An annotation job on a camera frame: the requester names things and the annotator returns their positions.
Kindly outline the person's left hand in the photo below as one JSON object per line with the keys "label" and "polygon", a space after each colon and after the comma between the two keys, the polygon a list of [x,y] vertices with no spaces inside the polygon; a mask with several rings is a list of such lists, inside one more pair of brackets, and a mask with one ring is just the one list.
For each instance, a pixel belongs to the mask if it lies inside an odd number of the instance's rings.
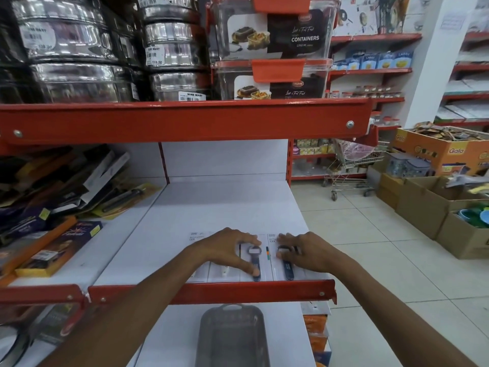
{"label": "person's left hand", "polygon": [[257,235],[224,228],[198,241],[195,246],[204,261],[241,270],[241,258],[236,254],[236,247],[242,243],[261,245]]}

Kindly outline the person's right hand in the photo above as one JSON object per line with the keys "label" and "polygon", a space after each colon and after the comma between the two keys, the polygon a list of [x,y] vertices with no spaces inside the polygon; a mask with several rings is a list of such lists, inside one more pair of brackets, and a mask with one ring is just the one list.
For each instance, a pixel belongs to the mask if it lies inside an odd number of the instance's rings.
{"label": "person's right hand", "polygon": [[336,274],[345,262],[346,255],[313,232],[294,236],[279,234],[277,242],[299,254],[299,261],[289,261],[303,269]]}

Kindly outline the carded bottle opener pack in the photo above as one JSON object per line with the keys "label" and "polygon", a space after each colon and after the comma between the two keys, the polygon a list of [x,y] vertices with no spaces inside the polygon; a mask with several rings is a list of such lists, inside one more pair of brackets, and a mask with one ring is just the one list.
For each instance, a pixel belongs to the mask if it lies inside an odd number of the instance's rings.
{"label": "carded bottle opener pack", "polygon": [[245,242],[235,245],[235,254],[260,270],[259,276],[251,276],[246,272],[229,266],[206,262],[194,271],[187,283],[229,283],[229,282],[266,282],[273,280],[269,244],[266,234],[258,234],[261,244],[253,248],[253,244]]}
{"label": "carded bottle opener pack", "polygon": [[319,273],[309,271],[289,261],[279,259],[276,254],[278,252],[287,252],[292,249],[288,246],[281,245],[277,242],[277,234],[268,233],[268,255],[271,263],[271,272],[274,281],[306,281],[306,280],[329,280],[331,277],[327,273]]}

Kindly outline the person's right forearm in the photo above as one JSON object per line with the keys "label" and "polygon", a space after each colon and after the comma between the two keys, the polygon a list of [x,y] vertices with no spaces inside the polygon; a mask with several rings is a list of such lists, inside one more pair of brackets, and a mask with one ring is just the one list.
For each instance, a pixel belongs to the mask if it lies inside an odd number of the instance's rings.
{"label": "person's right forearm", "polygon": [[454,344],[341,251],[330,273],[354,296],[403,367],[478,367]]}

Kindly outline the person's left forearm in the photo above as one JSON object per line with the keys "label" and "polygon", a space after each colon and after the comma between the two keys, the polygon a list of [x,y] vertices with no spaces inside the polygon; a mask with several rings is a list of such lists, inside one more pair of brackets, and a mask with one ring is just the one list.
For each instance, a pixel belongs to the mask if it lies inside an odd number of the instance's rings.
{"label": "person's left forearm", "polygon": [[38,367],[126,367],[175,295],[207,260],[202,243],[186,247],[97,313]]}

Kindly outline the grey plastic tray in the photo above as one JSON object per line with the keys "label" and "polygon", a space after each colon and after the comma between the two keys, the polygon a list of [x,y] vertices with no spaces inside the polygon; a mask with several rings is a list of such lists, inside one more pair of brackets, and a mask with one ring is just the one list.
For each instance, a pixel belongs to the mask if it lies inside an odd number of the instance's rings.
{"label": "grey plastic tray", "polygon": [[195,367],[271,367],[262,311],[245,304],[207,310],[200,320]]}

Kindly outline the stack of orange packets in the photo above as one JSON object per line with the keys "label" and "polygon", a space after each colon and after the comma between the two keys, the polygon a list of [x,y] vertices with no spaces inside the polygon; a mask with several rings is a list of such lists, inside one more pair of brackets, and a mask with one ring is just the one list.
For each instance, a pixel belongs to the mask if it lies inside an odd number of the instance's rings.
{"label": "stack of orange packets", "polygon": [[329,367],[332,350],[326,327],[328,314],[304,314],[303,319],[316,367]]}

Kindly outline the metal shopping cart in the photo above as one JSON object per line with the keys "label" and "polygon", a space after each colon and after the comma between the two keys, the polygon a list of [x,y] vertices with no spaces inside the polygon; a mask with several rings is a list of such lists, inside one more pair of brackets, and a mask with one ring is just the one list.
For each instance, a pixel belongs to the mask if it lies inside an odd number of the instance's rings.
{"label": "metal shopping cart", "polygon": [[359,190],[363,192],[364,197],[368,197],[374,190],[373,186],[366,179],[366,172],[370,165],[384,159],[389,147],[389,142],[379,140],[376,151],[369,157],[359,161],[341,160],[335,149],[335,140],[333,139],[335,159],[326,167],[323,186],[331,185],[331,199],[336,201],[340,192]]}

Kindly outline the row of yellow boxes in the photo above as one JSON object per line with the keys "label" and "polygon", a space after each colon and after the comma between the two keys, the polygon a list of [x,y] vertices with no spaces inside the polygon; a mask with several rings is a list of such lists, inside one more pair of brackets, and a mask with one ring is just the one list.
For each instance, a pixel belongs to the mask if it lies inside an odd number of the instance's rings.
{"label": "row of yellow boxes", "polygon": [[334,153],[333,140],[330,138],[296,139],[294,141],[294,155],[323,155]]}

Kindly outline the small brown cardboard box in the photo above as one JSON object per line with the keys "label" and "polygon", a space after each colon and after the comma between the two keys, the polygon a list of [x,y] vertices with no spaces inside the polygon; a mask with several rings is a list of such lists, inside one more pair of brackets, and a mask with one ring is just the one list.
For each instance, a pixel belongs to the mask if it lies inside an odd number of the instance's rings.
{"label": "small brown cardboard box", "polygon": [[388,173],[382,173],[376,196],[392,209],[396,209],[400,192],[404,186],[403,178],[392,177]]}

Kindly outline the pink bag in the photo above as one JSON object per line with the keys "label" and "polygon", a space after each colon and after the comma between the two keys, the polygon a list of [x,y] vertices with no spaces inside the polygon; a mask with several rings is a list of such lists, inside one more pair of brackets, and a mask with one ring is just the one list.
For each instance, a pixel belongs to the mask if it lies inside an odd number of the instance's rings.
{"label": "pink bag", "polygon": [[376,147],[339,139],[335,140],[335,149],[340,159],[344,161],[363,160],[376,151]]}

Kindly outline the large open cardboard box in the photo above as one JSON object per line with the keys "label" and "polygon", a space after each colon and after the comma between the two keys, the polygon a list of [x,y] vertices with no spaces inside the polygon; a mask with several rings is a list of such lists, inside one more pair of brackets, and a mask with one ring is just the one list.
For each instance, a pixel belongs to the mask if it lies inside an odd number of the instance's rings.
{"label": "large open cardboard box", "polygon": [[447,187],[449,181],[448,177],[406,178],[396,213],[435,240],[450,212],[489,204],[485,194],[472,194],[462,185]]}

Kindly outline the yellow carded kitchen tool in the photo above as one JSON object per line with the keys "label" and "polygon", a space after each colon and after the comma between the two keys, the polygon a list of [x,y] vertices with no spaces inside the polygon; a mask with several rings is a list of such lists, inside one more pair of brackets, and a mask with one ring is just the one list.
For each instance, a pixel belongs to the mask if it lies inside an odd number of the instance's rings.
{"label": "yellow carded kitchen tool", "polygon": [[104,220],[113,220],[161,190],[161,186],[148,182],[138,185],[134,183],[119,185],[101,203],[90,210],[89,215]]}

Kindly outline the clear plastic storage containers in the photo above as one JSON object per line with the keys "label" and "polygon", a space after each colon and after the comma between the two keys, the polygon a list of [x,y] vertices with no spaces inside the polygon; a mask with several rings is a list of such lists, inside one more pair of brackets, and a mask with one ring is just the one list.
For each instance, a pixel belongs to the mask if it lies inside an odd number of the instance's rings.
{"label": "clear plastic storage containers", "polygon": [[425,177],[431,170],[431,164],[405,153],[390,153],[386,173],[393,178]]}

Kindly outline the clear container with orange lid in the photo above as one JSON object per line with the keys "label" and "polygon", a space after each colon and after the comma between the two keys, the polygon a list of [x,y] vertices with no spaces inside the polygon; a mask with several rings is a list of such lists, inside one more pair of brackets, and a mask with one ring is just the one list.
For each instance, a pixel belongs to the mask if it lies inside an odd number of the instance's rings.
{"label": "clear container with orange lid", "polygon": [[221,61],[327,58],[340,0],[210,0]]}
{"label": "clear container with orange lid", "polygon": [[325,97],[332,59],[217,61],[212,69],[223,100]]}

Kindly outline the cardboard box with bowls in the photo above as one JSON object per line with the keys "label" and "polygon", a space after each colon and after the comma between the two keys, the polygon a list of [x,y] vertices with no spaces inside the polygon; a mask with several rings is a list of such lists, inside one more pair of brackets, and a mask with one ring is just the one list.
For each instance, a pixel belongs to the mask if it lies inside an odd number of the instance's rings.
{"label": "cardboard box with bowls", "polygon": [[449,212],[435,241],[457,259],[489,260],[489,225],[478,218],[465,220],[458,211]]}

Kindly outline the row of small jars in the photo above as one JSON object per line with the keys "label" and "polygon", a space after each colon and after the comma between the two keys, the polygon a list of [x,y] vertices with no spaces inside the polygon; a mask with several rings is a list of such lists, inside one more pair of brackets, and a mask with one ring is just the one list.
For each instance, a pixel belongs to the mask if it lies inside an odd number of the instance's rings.
{"label": "row of small jars", "polygon": [[347,91],[325,90],[327,98],[373,98],[373,99],[394,99],[404,98],[405,95],[392,85],[365,85],[356,86]]}

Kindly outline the orange printed cardboard box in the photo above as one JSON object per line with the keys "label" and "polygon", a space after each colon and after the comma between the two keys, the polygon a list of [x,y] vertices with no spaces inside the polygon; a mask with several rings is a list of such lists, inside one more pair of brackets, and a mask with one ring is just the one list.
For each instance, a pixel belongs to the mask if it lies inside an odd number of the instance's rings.
{"label": "orange printed cardboard box", "polygon": [[397,129],[392,149],[425,160],[432,175],[481,175],[489,169],[489,134],[431,122]]}

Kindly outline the blue and yellow flat box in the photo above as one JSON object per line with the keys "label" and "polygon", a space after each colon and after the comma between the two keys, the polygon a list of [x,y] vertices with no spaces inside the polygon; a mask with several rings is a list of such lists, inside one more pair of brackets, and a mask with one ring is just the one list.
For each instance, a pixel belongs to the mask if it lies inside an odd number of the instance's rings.
{"label": "blue and yellow flat box", "polygon": [[101,221],[77,222],[15,270],[17,277],[52,277],[103,228]]}

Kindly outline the green plastic bowls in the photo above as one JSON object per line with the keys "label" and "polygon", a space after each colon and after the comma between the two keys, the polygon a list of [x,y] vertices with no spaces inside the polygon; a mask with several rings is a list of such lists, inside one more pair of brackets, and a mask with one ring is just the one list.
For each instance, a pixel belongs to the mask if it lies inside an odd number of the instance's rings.
{"label": "green plastic bowls", "polygon": [[476,228],[489,228],[489,206],[459,210],[456,215]]}

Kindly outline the small steel round tin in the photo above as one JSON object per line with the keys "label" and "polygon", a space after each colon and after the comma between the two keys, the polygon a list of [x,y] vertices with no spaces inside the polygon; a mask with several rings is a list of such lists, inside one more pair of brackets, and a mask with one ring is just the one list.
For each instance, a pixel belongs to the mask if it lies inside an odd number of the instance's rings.
{"label": "small steel round tin", "polygon": [[200,24],[199,0],[137,0],[145,24],[177,21]]}
{"label": "small steel round tin", "polygon": [[179,91],[203,93],[207,101],[211,100],[211,77],[208,72],[161,72],[149,75],[149,80],[154,98],[159,102],[179,102]]}
{"label": "small steel round tin", "polygon": [[197,24],[165,21],[144,26],[145,67],[150,72],[206,71],[207,37]]}

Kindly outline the red background shelving unit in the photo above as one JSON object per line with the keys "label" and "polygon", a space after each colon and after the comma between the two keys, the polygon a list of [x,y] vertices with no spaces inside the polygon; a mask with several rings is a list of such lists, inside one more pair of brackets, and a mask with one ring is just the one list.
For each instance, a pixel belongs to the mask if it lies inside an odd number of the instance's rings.
{"label": "red background shelving unit", "polygon": [[[416,34],[387,34],[370,36],[334,36],[331,41],[330,56],[334,60],[345,58],[348,51],[364,50],[367,53],[386,51],[413,50],[416,43],[422,39],[421,33]],[[356,86],[392,85],[404,93],[400,85],[394,83],[394,78],[412,73],[411,68],[405,69],[374,69],[374,70],[330,70],[326,89],[347,91]],[[371,117],[379,119],[386,104],[402,103],[404,98],[373,99]],[[323,155],[294,155],[295,139],[289,139],[287,153],[286,181],[321,179],[324,180],[326,171],[322,160],[334,160],[334,154]]]}

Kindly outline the row of blue packets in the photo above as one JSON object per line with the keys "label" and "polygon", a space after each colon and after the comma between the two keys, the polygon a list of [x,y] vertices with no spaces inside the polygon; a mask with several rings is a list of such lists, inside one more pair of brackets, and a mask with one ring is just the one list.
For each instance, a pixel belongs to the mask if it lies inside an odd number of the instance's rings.
{"label": "row of blue packets", "polygon": [[413,50],[367,53],[364,50],[348,51],[344,59],[334,60],[332,70],[374,70],[411,68]]}

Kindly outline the pile of packaged kitchen tools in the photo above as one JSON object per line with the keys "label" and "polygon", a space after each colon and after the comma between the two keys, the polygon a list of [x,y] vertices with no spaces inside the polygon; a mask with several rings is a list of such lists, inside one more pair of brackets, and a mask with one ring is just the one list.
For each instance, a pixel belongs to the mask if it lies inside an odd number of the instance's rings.
{"label": "pile of packaged kitchen tools", "polygon": [[130,158],[106,144],[0,155],[0,247],[100,203],[117,189],[114,179]]}

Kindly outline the long orange flat box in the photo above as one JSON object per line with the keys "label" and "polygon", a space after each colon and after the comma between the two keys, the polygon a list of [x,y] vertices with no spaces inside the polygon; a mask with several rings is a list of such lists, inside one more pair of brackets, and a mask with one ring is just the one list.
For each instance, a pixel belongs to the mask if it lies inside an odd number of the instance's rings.
{"label": "long orange flat box", "polygon": [[69,216],[52,230],[28,234],[7,246],[0,246],[0,281],[3,277],[12,276],[20,265],[60,237],[77,222],[76,216]]}

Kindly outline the packaged pans on shelf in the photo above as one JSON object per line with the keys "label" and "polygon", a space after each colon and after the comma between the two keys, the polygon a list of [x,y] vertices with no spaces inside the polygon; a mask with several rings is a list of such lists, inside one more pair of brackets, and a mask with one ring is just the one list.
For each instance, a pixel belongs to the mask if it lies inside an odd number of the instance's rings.
{"label": "packaged pans on shelf", "polygon": [[0,367],[36,367],[84,315],[77,303],[0,305]]}

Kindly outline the red shelving with white goods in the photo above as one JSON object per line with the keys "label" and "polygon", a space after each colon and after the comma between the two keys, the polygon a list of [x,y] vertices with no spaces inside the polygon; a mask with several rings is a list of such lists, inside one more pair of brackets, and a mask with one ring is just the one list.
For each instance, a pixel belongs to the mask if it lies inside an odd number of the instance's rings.
{"label": "red shelving with white goods", "polygon": [[489,133],[489,24],[466,33],[434,123]]}

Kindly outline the large steel round tin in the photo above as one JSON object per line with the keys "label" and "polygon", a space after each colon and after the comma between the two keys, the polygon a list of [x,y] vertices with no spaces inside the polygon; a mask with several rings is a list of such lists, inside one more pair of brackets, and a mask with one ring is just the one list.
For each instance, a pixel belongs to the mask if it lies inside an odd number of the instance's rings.
{"label": "large steel round tin", "polygon": [[125,103],[140,100],[128,67],[80,62],[30,65],[44,103]]}
{"label": "large steel round tin", "polygon": [[111,31],[99,9],[80,0],[12,0],[30,62],[114,61]]}

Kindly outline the row of cookware boxes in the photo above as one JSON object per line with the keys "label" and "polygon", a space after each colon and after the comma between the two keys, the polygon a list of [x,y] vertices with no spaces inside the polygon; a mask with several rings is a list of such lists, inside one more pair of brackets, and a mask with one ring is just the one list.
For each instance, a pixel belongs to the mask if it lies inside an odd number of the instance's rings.
{"label": "row of cookware boxes", "polygon": [[421,33],[431,0],[341,0],[333,36]]}

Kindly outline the short red shelf rail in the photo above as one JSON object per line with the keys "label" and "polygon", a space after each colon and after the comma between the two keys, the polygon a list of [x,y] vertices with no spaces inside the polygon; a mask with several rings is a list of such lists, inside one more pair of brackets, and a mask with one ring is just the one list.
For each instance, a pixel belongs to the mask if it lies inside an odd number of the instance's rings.
{"label": "short red shelf rail", "polygon": [[187,283],[170,304],[255,302],[337,302],[333,279],[264,282]]}

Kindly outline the long red shelf rail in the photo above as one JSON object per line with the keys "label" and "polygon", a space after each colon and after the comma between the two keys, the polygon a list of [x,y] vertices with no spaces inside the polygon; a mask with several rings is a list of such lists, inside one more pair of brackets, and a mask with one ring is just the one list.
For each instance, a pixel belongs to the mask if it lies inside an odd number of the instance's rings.
{"label": "long red shelf rail", "polygon": [[357,138],[369,98],[0,105],[11,145]]}

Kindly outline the red shelf rail with bracket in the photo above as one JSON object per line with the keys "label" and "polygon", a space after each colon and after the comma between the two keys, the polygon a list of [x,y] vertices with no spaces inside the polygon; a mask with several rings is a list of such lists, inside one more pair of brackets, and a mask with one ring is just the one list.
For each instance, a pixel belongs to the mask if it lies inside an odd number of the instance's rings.
{"label": "red shelf rail with bracket", "polygon": [[87,302],[86,295],[76,284],[0,288],[0,305],[86,304]]}

